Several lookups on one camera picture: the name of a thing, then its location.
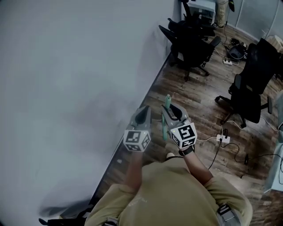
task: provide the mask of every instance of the strap buckle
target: strap buckle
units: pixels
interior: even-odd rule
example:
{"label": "strap buckle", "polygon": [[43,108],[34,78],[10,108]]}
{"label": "strap buckle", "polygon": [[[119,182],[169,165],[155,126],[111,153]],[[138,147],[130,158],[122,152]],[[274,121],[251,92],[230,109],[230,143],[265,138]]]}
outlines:
{"label": "strap buckle", "polygon": [[225,222],[235,217],[235,215],[231,211],[230,206],[228,206],[227,204],[220,206],[217,212]]}
{"label": "strap buckle", "polygon": [[102,226],[117,226],[117,225],[118,225],[118,219],[114,217],[109,217]]}

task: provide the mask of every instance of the power strip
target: power strip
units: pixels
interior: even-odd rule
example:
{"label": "power strip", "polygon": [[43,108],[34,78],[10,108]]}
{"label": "power strip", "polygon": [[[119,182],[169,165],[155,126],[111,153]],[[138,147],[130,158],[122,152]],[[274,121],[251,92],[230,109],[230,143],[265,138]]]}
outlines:
{"label": "power strip", "polygon": [[229,65],[229,66],[232,66],[233,63],[230,61],[230,60],[223,60],[223,64],[226,64],[226,65]]}
{"label": "power strip", "polygon": [[[221,138],[221,134],[217,134],[216,140],[220,141],[220,138]],[[222,142],[223,143],[230,143],[230,137],[228,136],[227,138],[225,138],[225,136],[222,136]]]}

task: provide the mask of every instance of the person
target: person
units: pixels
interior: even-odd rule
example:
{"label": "person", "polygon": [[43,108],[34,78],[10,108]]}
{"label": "person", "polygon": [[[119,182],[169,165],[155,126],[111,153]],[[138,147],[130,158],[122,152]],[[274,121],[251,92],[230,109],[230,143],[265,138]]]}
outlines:
{"label": "person", "polygon": [[225,179],[213,177],[192,149],[179,151],[183,159],[168,153],[165,162],[144,167],[143,153],[132,153],[124,183],[109,188],[85,226],[104,225],[109,218],[119,226],[219,226],[217,210],[224,204],[241,226],[249,225],[249,200]]}
{"label": "person", "polygon": [[223,28],[225,26],[225,14],[227,11],[228,0],[217,0],[217,11],[215,16],[214,25],[219,28]]}

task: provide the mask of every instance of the khaki shirt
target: khaki shirt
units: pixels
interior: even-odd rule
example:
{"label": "khaki shirt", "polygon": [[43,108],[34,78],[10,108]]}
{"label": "khaki shirt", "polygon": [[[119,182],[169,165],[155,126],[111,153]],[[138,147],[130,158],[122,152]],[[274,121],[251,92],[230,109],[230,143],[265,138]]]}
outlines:
{"label": "khaki shirt", "polygon": [[120,226],[218,226],[216,212],[223,204],[239,212],[243,226],[249,225],[252,206],[228,181],[214,177],[203,186],[183,159],[172,158],[144,166],[136,194],[126,185],[112,185],[85,226],[102,225],[108,217],[118,218]]}

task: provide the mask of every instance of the wristband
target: wristband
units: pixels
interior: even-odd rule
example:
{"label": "wristband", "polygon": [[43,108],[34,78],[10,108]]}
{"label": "wristband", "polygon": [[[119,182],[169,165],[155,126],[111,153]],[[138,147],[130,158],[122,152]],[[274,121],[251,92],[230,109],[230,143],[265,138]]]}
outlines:
{"label": "wristband", "polygon": [[193,152],[195,151],[195,146],[194,146],[194,145],[191,145],[191,146],[190,146],[188,149],[186,149],[186,150],[183,150],[183,151],[179,150],[179,155],[185,156],[185,155],[191,153],[192,151],[193,151]]}

